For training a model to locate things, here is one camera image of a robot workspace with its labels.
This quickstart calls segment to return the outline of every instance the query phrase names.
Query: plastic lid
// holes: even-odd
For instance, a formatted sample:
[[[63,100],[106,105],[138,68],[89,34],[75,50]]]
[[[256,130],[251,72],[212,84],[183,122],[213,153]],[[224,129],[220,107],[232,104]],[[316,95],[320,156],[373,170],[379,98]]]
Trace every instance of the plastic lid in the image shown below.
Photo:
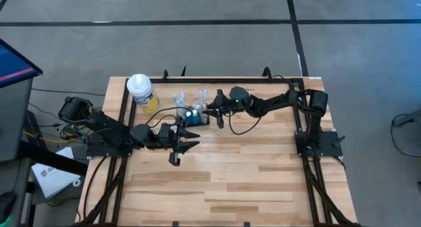
[[[144,74],[134,74],[127,81],[127,89],[135,96],[148,96],[152,90],[150,79]]]

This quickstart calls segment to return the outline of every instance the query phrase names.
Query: monitor screen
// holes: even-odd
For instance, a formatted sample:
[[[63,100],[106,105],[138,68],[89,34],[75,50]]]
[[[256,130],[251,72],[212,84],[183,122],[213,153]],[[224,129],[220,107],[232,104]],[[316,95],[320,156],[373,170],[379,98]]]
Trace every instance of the monitor screen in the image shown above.
[[[4,41],[0,42],[0,88],[37,76],[42,71]]]

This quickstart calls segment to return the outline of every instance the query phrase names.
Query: wooden table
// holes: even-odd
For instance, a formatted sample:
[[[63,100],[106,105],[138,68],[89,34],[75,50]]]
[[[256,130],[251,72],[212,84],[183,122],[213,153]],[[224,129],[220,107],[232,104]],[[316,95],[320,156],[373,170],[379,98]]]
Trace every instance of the wooden table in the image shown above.
[[[324,90],[320,79],[303,78],[306,89]],[[126,77],[112,77],[103,105],[104,112],[118,118]],[[172,107],[174,93],[184,91],[186,104],[198,101],[198,91],[208,89],[210,103],[217,89],[226,95],[234,86],[242,86],[253,95],[269,98],[288,90],[287,84],[155,84],[160,109]],[[125,123],[128,122],[129,97]],[[154,123],[166,114],[156,116]],[[136,110],[134,125],[144,123],[151,115]],[[171,123],[167,117],[163,122]],[[251,127],[256,118],[247,113],[233,116],[236,132]],[[237,136],[228,126],[218,129],[216,120],[209,126],[188,128],[201,135],[200,144],[180,155],[181,166],[168,162],[170,151],[134,150],[128,168],[121,202],[119,226],[312,226],[303,164],[297,156],[296,131],[291,107],[268,113],[250,132]],[[322,119],[322,128],[333,128],[330,111]],[[100,158],[89,163],[86,180],[91,178]],[[321,160],[326,189],[334,203],[351,221],[357,221],[342,165],[331,157]],[[89,192],[88,210],[104,192],[109,158],[102,164]],[[87,182],[82,197],[85,196]],[[318,210],[323,221],[318,195]],[[114,197],[110,198],[107,220],[111,220]],[[82,213],[84,200],[80,201]]]

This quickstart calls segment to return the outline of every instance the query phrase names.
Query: yellow label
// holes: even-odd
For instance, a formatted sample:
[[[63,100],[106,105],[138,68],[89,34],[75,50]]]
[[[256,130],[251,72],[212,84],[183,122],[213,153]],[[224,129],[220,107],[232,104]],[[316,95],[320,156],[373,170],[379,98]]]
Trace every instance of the yellow label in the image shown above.
[[[159,107],[159,100],[155,91],[152,91],[152,94],[147,98],[147,103],[141,105],[142,110],[145,112],[153,112],[158,109]]]

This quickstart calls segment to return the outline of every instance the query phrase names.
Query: gray floor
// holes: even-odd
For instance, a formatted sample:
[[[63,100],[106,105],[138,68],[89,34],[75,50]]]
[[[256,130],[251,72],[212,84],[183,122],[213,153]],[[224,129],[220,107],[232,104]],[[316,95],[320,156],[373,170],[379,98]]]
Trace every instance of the gray floor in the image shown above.
[[[421,18],[421,0],[294,0],[297,18]],[[286,0],[8,0],[0,21],[289,18]],[[419,226],[421,160],[394,148],[390,121],[421,108],[421,24],[300,26],[310,76],[330,94],[359,222]],[[104,93],[109,76],[301,74],[290,25],[1,27],[0,36],[44,70],[34,87]],[[31,102],[57,112],[66,95],[34,91]],[[86,96],[100,105],[103,98]],[[57,122],[33,110],[40,124]],[[54,129],[45,132],[56,134]],[[421,155],[412,125],[395,131],[399,147]],[[35,226],[70,224],[77,201]]]

